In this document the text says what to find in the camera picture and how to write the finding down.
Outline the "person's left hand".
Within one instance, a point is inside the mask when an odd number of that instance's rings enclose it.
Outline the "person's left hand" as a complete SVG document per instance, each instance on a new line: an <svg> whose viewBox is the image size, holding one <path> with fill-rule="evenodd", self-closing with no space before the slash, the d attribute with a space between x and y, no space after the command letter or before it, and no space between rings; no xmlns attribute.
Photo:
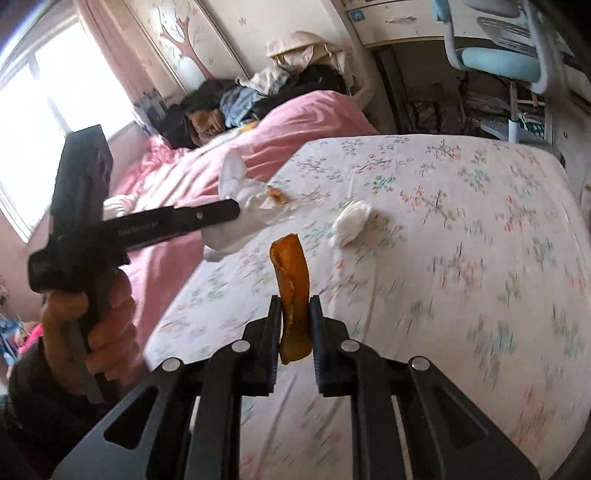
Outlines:
<svg viewBox="0 0 591 480"><path fill-rule="evenodd" d="M73 395L85 392L85 374L102 374L109 381L126 377L140 353L132 323L136 304L129 279L121 270L114 276L108 301L106 314L88 333L90 352L80 363L74 358L66 327L88 310L87 295L59 290L45 294L41 310L44 356L57 383Z"/></svg>

